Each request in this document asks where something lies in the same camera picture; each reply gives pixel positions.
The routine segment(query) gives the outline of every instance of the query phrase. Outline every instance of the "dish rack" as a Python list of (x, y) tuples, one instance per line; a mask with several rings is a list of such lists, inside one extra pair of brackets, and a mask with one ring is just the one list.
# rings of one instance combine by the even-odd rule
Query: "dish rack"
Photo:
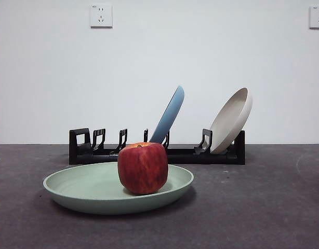
[[(84, 143), (77, 144), (77, 136), (84, 135)], [(97, 145), (97, 137), (102, 136)], [(127, 142), (127, 129), (119, 131), (118, 145), (104, 145), (105, 129), (94, 130), (92, 134), (93, 144), (90, 143), (88, 128), (70, 130), (69, 164), (91, 164), (100, 162), (114, 162), (118, 159)], [(203, 129), (202, 140), (197, 146), (175, 144), (169, 145), (170, 131), (165, 137), (163, 146), (167, 152), (168, 163), (176, 164), (245, 164), (245, 131), (240, 131), (231, 144), (223, 153), (213, 155), (210, 153), (212, 145), (212, 131)], [(143, 133), (143, 141), (148, 141), (148, 129)]]

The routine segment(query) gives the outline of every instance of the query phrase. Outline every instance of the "white plate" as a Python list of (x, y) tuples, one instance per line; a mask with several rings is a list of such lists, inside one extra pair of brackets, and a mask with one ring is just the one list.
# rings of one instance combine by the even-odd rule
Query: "white plate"
[(149, 142), (162, 143), (166, 134), (168, 134), (174, 120), (179, 113), (182, 102), (184, 101), (184, 90), (178, 86), (172, 96), (168, 106), (166, 107), (158, 125), (150, 138)]
[(138, 196), (120, 183), (117, 162), (96, 163), (58, 171), (43, 185), (58, 204), (90, 214), (128, 214), (165, 206), (179, 199), (193, 174), (169, 164), (168, 180), (156, 193)]
[(252, 96), (247, 88), (240, 89), (226, 102), (210, 126), (210, 153), (222, 153), (230, 146), (246, 123), (251, 108)]

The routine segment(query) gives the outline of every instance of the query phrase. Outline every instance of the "wall socket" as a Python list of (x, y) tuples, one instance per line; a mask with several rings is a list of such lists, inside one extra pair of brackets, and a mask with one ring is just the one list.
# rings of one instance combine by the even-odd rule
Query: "wall socket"
[(310, 6), (310, 29), (319, 29), (319, 5)]
[(92, 4), (90, 6), (90, 27), (112, 27), (111, 4)]

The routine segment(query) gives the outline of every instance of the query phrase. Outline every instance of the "green plate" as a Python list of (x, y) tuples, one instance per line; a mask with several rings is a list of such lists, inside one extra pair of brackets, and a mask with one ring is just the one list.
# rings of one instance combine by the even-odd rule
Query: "green plate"
[(117, 162), (96, 163), (58, 171), (43, 185), (58, 204), (90, 214), (138, 213), (179, 199), (193, 182), (193, 174), (169, 164), (168, 180), (156, 193), (138, 196), (121, 185)]

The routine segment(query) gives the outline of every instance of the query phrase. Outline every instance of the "apple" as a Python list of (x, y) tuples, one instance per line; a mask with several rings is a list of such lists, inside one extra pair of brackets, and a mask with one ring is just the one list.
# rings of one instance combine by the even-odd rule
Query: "apple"
[(162, 144), (141, 142), (127, 145), (118, 154), (122, 185), (138, 195), (154, 193), (168, 179), (168, 158)]

